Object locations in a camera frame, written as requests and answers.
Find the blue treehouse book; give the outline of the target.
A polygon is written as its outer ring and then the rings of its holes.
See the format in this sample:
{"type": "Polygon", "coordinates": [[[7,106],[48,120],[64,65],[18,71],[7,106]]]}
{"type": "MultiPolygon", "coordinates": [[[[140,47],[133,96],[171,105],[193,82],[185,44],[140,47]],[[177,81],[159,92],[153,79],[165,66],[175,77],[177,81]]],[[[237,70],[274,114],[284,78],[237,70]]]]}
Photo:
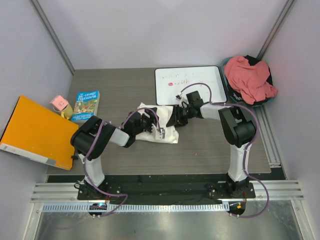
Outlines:
{"type": "Polygon", "coordinates": [[[71,121],[74,123],[84,123],[92,116],[96,116],[99,101],[100,92],[98,90],[79,92],[76,96],[71,121]]]}

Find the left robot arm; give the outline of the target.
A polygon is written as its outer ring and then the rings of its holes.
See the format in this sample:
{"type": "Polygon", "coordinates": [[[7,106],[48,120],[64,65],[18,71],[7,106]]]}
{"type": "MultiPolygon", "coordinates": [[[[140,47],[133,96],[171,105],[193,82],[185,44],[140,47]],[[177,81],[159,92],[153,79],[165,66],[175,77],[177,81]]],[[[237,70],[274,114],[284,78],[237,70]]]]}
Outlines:
{"type": "Polygon", "coordinates": [[[97,116],[90,117],[71,137],[78,158],[83,164],[83,183],[76,183],[79,200],[100,200],[107,194],[101,155],[107,144],[128,148],[141,133],[160,131],[156,107],[141,107],[129,113],[120,127],[107,123],[97,116]]]}

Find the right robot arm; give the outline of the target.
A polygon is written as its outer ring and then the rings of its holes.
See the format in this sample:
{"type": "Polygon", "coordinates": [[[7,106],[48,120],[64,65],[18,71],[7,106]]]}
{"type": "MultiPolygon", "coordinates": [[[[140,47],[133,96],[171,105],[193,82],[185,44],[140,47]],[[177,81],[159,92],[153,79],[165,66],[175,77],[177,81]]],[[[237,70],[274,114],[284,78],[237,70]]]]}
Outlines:
{"type": "Polygon", "coordinates": [[[249,154],[258,132],[255,115],[238,104],[216,104],[204,102],[198,91],[180,95],[178,105],[166,124],[167,127],[182,127],[192,118],[219,120],[226,141],[230,144],[230,164],[226,174],[225,190],[233,198],[241,196],[249,186],[247,171],[249,154]]]}

